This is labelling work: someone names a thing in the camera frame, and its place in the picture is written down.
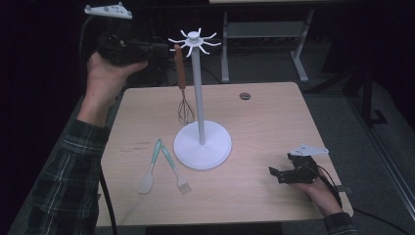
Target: person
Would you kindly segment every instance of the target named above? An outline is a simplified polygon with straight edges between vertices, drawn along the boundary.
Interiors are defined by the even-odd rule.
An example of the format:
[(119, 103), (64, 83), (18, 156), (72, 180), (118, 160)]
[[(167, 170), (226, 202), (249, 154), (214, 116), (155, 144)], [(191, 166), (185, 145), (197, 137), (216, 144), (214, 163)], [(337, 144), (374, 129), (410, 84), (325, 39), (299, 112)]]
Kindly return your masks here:
[(330, 235), (360, 234), (348, 213), (343, 211), (327, 185), (319, 177), (311, 184), (296, 183), (291, 186), (303, 191), (314, 202), (324, 216), (323, 221)]
[[(94, 234), (98, 219), (101, 158), (109, 139), (109, 108), (126, 79), (147, 62), (113, 66), (98, 53), (88, 62), (87, 89), (77, 118), (69, 124), (58, 151), (32, 190), (25, 234)], [(347, 213), (324, 183), (293, 184), (317, 204), (329, 234), (358, 234)]]

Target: whisk handle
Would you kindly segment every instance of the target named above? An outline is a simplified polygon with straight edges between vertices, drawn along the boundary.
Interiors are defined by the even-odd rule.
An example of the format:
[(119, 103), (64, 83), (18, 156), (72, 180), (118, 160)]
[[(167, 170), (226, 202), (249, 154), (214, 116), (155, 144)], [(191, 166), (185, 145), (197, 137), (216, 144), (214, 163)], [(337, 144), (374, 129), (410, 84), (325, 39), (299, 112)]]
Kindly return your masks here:
[(180, 90), (184, 90), (184, 88), (186, 88), (186, 76), (184, 72), (183, 55), (180, 46), (175, 44), (174, 51), (179, 88)]

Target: white stand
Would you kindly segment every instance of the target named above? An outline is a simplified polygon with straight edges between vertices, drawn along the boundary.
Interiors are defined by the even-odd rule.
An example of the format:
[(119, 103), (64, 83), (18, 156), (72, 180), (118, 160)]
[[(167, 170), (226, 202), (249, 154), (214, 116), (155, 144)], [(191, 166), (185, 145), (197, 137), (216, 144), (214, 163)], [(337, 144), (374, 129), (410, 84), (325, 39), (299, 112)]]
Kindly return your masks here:
[(208, 54), (203, 49), (203, 44), (216, 46), (220, 43), (204, 42), (204, 39), (213, 38), (215, 34), (211, 37), (201, 38), (200, 28), (198, 32), (192, 31), (188, 35), (181, 32), (187, 37), (186, 40), (168, 40), (174, 43), (184, 42), (182, 48), (184, 46), (190, 47), (187, 57), (192, 55), (198, 121), (187, 124), (177, 133), (174, 139), (174, 153), (181, 163), (190, 168), (210, 169), (221, 165), (229, 157), (232, 149), (232, 140), (228, 131), (216, 122), (204, 120), (200, 50)]

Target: wooden table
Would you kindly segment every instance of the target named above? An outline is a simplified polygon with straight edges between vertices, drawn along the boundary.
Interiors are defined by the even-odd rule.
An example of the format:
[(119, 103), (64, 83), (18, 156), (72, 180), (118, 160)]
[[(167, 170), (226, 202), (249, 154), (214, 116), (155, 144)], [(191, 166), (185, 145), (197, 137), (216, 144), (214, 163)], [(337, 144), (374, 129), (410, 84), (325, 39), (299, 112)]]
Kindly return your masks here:
[[(194, 87), (186, 96), (195, 104)], [(240, 99), (242, 92), (251, 99)], [(194, 170), (175, 158), (173, 141), (182, 128), (177, 87), (129, 89), (125, 92), (102, 159), (118, 225), (209, 224), (288, 221), (321, 218), (299, 190), (279, 184), (268, 167), (292, 169), (287, 153), (301, 143), (324, 147), (295, 83), (204, 85), (206, 120), (223, 125), (232, 138), (229, 158), (220, 166)], [(160, 153), (150, 194), (137, 189), (161, 138), (192, 191), (181, 195), (176, 177)], [(340, 185), (328, 155), (313, 158)], [(345, 211), (352, 209), (341, 193)], [(109, 226), (104, 198), (98, 226)]]

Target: black cable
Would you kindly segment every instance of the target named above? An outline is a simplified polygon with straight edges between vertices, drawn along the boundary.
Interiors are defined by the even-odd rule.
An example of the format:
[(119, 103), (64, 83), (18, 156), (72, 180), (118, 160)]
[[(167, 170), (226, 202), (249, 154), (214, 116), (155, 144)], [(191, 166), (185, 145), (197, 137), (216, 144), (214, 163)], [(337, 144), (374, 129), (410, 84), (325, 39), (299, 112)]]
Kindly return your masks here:
[(371, 214), (371, 213), (368, 213), (368, 212), (362, 211), (362, 210), (360, 210), (360, 209), (357, 209), (357, 208), (354, 208), (354, 207), (352, 207), (352, 208), (353, 208), (353, 210), (354, 210), (354, 211), (356, 211), (356, 212), (362, 213), (362, 214), (367, 215), (367, 216), (369, 216), (369, 217), (373, 217), (373, 218), (375, 218), (375, 219), (378, 219), (379, 221), (382, 221), (383, 223), (386, 223), (386, 224), (388, 224), (388, 225), (392, 226), (393, 228), (395, 228), (395, 229), (399, 230), (399, 231), (400, 231), (401, 233), (403, 233), (403, 234), (410, 235), (410, 234), (409, 234), (409, 232), (405, 231), (403, 228), (401, 228), (401, 227), (399, 227), (399, 226), (397, 226), (397, 225), (395, 225), (395, 224), (393, 224), (393, 223), (391, 223), (391, 222), (389, 222), (389, 221), (387, 221), (387, 220), (385, 220), (385, 219), (382, 219), (382, 218), (380, 218), (380, 217), (377, 217), (377, 216), (375, 216), (375, 215), (373, 215), (373, 214)]
[(332, 175), (329, 174), (329, 172), (327, 172), (327, 170), (325, 168), (323, 168), (322, 166), (318, 165), (319, 168), (321, 168), (322, 170), (324, 170), (324, 172), (326, 172), (326, 174), (329, 176), (330, 180), (332, 181), (333, 187), (336, 190), (337, 193), (339, 193), (339, 190), (336, 187), (335, 181), (332, 178)]
[(80, 87), (82, 90), (82, 94), (86, 92), (86, 62), (85, 62), (85, 55), (83, 55), (83, 40), (85, 35), (85, 29), (88, 24), (94, 19), (94, 16), (89, 16), (86, 21), (83, 23), (82, 28), (80, 30), (79, 35), (79, 45), (78, 45), (78, 60), (79, 60), (79, 79), (80, 79)]
[[(80, 31), (80, 36), (79, 36), (79, 45), (78, 45), (79, 79), (80, 79), (80, 85), (81, 85), (83, 95), (86, 92), (86, 79), (87, 79), (86, 78), (86, 62), (85, 62), (85, 55), (84, 55), (84, 51), (83, 51), (84, 35), (85, 35), (86, 27), (89, 25), (89, 23), (93, 19), (95, 19), (94, 16), (89, 16), (88, 19), (86, 19), (86, 21), (82, 25), (82, 29)], [(111, 202), (110, 192), (108, 190), (107, 182), (105, 181), (104, 173), (102, 172), (102, 169), (101, 169), (101, 175), (100, 175), (100, 183), (101, 183), (101, 186), (102, 186), (102, 189), (103, 189), (103, 192), (104, 192), (105, 200), (107, 202), (108, 211), (110, 213), (110, 219), (111, 219), (111, 225), (112, 225), (112, 228), (113, 228), (113, 234), (116, 235), (117, 231), (116, 231), (116, 222), (115, 222), (115, 214), (114, 214), (113, 204)]]
[(116, 235), (117, 231), (116, 231), (116, 222), (115, 222), (115, 214), (114, 214), (113, 204), (111, 202), (110, 192), (108, 191), (107, 182), (105, 181), (104, 173), (103, 173), (102, 169), (101, 169), (101, 175), (100, 175), (100, 182), (101, 182), (101, 187), (103, 188), (105, 201), (107, 202), (108, 211), (110, 213), (110, 219), (111, 219), (111, 226), (113, 228), (113, 234)]
[(218, 84), (222, 84), (222, 82), (219, 80), (219, 78), (217, 78), (217, 76), (212, 71), (210, 71), (206, 68), (203, 68), (203, 67), (201, 67), (201, 69), (203, 71), (207, 71), (217, 81)]
[[(326, 172), (326, 174), (329, 176), (330, 180), (332, 181), (333, 185), (335, 185), (334, 180), (333, 180), (332, 176), (329, 174), (329, 172), (327, 172), (327, 170), (326, 170), (325, 168), (323, 168), (322, 166), (320, 166), (320, 165), (318, 165), (318, 167), (319, 167), (319, 168), (321, 168), (321, 169), (323, 169), (323, 170)], [(362, 211), (362, 210), (357, 209), (357, 208), (354, 208), (354, 207), (352, 207), (352, 208), (353, 208), (353, 210), (354, 210), (354, 211), (356, 211), (356, 212), (359, 212), (359, 213), (365, 214), (366, 216), (369, 216), (369, 217), (372, 217), (372, 218), (378, 219), (379, 221), (382, 221), (383, 223), (386, 223), (386, 224), (388, 224), (389, 226), (392, 226), (393, 228), (395, 228), (395, 229), (399, 230), (401, 233), (406, 234), (406, 235), (409, 235), (409, 233), (408, 233), (407, 231), (405, 231), (403, 228), (401, 228), (401, 227), (399, 227), (399, 226), (397, 226), (397, 225), (395, 225), (395, 224), (393, 224), (393, 223), (391, 223), (391, 222), (389, 222), (389, 221), (387, 221), (387, 220), (385, 220), (385, 219), (382, 219), (382, 218), (380, 218), (380, 217), (377, 217), (377, 216), (375, 216), (374, 214), (368, 213), (368, 212), (366, 212), (366, 211)]]

